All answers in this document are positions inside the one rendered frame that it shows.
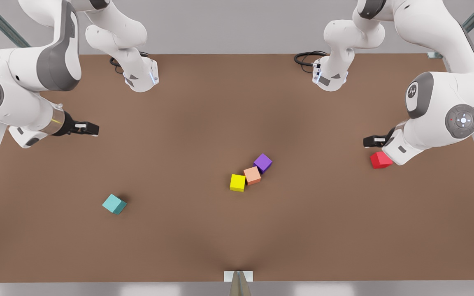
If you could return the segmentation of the purple wooden cube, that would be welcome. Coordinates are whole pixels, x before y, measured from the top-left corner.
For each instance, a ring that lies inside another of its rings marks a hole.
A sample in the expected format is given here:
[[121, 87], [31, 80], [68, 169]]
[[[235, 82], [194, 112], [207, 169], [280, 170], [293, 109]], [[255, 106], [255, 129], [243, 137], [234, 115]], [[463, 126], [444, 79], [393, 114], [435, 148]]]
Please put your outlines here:
[[263, 174], [269, 167], [271, 167], [273, 161], [262, 153], [254, 162], [254, 166], [257, 167], [258, 172]]

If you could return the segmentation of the salmon wooden cube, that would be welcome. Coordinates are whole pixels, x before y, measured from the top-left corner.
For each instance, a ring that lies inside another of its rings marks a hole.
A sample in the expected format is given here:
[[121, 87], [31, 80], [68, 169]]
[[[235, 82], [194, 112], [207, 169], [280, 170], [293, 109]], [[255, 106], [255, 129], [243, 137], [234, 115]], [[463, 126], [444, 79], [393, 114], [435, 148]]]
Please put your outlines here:
[[243, 171], [246, 185], [256, 184], [261, 181], [261, 173], [258, 167], [253, 166]]

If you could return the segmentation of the teal wooden cube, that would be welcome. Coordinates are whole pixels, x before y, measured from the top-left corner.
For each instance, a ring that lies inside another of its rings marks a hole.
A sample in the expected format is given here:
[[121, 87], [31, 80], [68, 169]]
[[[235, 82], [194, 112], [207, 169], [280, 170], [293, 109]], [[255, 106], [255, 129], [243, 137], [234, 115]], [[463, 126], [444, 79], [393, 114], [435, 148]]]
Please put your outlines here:
[[102, 204], [105, 209], [113, 214], [120, 214], [126, 205], [126, 201], [113, 194], [110, 194]]

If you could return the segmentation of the yellow wooden cube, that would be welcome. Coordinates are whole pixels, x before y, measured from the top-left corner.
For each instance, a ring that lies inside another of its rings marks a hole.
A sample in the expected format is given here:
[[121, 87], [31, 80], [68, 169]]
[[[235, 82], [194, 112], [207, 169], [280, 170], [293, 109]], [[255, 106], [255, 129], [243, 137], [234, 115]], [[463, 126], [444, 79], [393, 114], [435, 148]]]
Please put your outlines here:
[[231, 175], [231, 180], [230, 180], [231, 191], [244, 192], [245, 184], [246, 184], [245, 176], [241, 176], [237, 174]]

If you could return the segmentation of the red wooden cube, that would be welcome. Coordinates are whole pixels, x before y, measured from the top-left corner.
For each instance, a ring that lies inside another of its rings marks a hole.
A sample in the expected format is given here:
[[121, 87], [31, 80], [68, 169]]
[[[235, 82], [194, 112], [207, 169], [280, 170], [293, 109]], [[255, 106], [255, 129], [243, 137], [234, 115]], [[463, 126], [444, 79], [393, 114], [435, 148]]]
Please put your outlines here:
[[393, 160], [382, 151], [372, 154], [370, 160], [374, 169], [383, 169], [393, 164]]

